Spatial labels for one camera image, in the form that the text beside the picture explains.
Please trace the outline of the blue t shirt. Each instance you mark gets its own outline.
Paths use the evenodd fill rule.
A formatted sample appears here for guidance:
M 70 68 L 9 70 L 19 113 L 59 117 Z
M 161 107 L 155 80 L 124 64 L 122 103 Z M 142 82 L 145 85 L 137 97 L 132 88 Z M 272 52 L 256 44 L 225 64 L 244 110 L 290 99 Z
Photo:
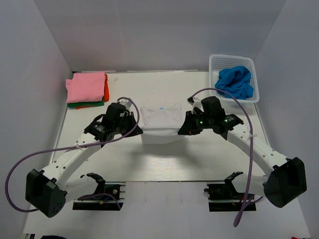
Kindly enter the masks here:
M 215 88 L 231 94 L 238 100 L 253 97 L 254 88 L 250 85 L 251 72 L 244 66 L 226 68 L 219 71 Z

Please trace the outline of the white t shirt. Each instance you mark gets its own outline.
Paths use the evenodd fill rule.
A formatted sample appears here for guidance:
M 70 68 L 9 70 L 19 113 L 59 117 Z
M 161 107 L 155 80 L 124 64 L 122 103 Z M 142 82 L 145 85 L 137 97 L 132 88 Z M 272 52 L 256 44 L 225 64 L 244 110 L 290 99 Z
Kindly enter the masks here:
M 144 125 L 142 143 L 145 145 L 169 144 L 182 140 L 184 136 L 177 134 L 182 126 L 181 104 L 165 107 L 141 107 Z

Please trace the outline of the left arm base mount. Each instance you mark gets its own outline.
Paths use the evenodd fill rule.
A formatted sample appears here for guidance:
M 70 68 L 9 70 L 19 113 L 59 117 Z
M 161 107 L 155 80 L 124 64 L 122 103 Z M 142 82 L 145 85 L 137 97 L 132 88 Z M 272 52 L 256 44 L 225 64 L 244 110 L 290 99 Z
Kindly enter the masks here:
M 125 182 L 107 182 L 97 196 L 74 200 L 74 211 L 120 211 L 125 199 Z

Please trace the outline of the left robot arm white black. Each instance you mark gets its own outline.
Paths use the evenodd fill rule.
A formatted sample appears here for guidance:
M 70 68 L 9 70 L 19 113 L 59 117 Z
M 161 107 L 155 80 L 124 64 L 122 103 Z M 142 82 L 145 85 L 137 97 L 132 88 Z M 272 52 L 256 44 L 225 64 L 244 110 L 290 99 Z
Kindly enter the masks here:
M 124 137 L 142 134 L 131 107 L 130 98 L 119 98 L 107 107 L 84 129 L 74 146 L 40 171 L 31 170 L 26 177 L 25 198 L 48 218 L 57 215 L 63 206 L 72 200 L 111 197 L 105 192 L 104 178 L 96 173 L 86 173 L 71 179 L 72 174 L 92 156 L 111 142 Z

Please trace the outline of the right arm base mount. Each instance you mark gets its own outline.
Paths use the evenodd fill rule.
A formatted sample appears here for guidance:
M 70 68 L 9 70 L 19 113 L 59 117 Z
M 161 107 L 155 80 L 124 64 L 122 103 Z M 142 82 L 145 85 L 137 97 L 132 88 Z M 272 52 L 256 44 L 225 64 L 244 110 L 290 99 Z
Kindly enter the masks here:
M 203 190 L 210 212 L 239 212 L 244 202 L 244 193 L 229 189 L 224 183 L 207 184 Z

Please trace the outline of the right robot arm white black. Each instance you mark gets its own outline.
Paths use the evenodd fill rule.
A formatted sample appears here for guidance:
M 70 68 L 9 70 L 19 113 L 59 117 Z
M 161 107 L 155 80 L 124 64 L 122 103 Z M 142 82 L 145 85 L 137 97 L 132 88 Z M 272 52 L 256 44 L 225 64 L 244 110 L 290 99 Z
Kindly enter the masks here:
M 197 135 L 211 129 L 226 141 L 241 149 L 264 172 L 263 176 L 248 176 L 237 171 L 221 184 L 209 184 L 205 192 L 213 201 L 240 200 L 245 191 L 248 197 L 260 195 L 274 206 L 282 208 L 307 190 L 304 163 L 297 157 L 290 159 L 275 151 L 260 139 L 253 137 L 244 122 L 234 114 L 226 114 L 216 97 L 203 100 L 189 97 L 192 110 L 185 113 L 185 121 L 179 135 Z

